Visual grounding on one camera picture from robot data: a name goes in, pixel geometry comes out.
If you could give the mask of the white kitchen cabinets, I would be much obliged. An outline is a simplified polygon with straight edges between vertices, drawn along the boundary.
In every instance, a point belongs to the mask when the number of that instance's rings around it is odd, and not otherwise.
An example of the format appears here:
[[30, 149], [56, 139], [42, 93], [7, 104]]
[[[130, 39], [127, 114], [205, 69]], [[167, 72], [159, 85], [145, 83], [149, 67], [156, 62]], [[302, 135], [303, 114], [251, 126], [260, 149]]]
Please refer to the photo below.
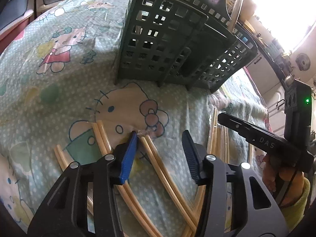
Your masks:
[[280, 80], [268, 60], [259, 51], [246, 68], [265, 101], [272, 131], [277, 135], [283, 135], [285, 128], [284, 88]]

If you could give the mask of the yellow sleeve cuff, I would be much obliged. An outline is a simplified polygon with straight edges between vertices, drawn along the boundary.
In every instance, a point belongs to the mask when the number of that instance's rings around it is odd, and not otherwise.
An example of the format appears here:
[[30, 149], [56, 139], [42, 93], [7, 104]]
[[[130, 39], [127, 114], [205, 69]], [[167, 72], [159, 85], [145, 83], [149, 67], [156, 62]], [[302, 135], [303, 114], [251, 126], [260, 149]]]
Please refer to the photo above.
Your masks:
[[304, 187], [301, 197], [291, 206], [281, 208], [289, 231], [291, 232], [304, 217], [305, 206], [310, 191], [310, 182], [304, 178]]

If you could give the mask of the cartoon print table cloth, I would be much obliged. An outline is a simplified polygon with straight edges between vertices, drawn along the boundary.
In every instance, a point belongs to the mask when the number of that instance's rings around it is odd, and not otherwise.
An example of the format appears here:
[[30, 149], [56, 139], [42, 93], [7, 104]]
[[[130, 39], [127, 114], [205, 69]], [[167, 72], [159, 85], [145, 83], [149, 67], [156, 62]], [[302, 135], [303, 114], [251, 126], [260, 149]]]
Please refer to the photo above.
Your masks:
[[182, 148], [189, 130], [206, 145], [215, 108], [268, 128], [268, 111], [245, 70], [207, 90], [154, 82], [114, 84], [114, 60], [129, 0], [64, 0], [1, 54], [1, 203], [20, 230], [62, 173], [55, 148], [81, 164], [101, 156], [93, 124], [112, 147], [132, 131], [151, 140], [191, 210], [197, 186]]

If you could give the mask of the green plastic utensil basket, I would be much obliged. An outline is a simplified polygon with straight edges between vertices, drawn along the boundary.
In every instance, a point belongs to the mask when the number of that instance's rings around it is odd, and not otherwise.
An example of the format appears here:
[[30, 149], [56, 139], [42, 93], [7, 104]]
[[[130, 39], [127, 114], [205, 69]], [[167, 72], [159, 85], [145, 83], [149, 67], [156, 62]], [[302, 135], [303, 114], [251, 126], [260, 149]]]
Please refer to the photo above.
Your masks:
[[257, 51], [226, 0], [130, 0], [117, 78], [215, 92]]

